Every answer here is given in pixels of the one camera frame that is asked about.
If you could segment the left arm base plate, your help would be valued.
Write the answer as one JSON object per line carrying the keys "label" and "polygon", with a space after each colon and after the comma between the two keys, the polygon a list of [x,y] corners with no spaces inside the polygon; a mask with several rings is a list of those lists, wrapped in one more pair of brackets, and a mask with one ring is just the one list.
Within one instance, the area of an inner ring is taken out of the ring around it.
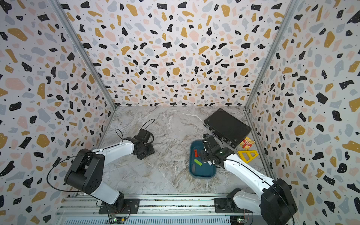
{"label": "left arm base plate", "polygon": [[100,215],[125,215],[125,214],[137,214],[140,206],[140,199],[138,198],[125,198],[117,200],[114,204],[108,204],[103,202],[100,206],[98,213]]}

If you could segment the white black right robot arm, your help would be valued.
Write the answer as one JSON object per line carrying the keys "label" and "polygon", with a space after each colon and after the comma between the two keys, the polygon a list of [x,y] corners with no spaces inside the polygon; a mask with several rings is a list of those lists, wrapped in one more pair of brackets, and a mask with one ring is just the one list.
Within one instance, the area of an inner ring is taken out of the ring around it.
{"label": "white black right robot arm", "polygon": [[203,162],[225,169],[245,182],[253,193],[235,188],[225,198],[215,200],[218,213],[249,210],[259,214],[268,225],[286,225],[295,221],[298,211],[290,186],[282,179],[274,180],[245,163],[227,147],[221,147],[215,136],[204,134],[201,152]]}

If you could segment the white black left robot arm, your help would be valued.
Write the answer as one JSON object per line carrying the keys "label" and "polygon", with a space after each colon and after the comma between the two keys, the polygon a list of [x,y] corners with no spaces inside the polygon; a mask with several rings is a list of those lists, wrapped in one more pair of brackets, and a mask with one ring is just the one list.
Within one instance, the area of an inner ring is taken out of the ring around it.
{"label": "white black left robot arm", "polygon": [[136,136],[127,137],[106,148],[94,151],[82,149],[76,155],[64,181],[103,203],[122,209],[124,195],[103,181],[104,167],[123,156],[132,154],[142,160],[154,154],[153,141],[154,136],[150,131],[140,129]]}

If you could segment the green usb flash drive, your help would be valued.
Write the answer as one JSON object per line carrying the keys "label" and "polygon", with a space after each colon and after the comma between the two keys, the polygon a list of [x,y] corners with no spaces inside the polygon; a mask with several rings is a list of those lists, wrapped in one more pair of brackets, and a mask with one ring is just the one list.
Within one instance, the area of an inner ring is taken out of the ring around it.
{"label": "green usb flash drive", "polygon": [[202,162],[200,162],[199,160],[194,159],[194,162],[195,162],[197,165],[202,166]]}

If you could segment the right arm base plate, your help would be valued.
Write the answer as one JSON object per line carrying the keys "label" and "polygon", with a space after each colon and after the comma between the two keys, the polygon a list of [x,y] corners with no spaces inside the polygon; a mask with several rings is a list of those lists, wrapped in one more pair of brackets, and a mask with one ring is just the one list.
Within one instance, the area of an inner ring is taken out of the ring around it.
{"label": "right arm base plate", "polygon": [[241,209],[236,206],[234,201],[230,198],[215,198],[214,199],[215,212],[220,213],[249,213],[246,209]]}

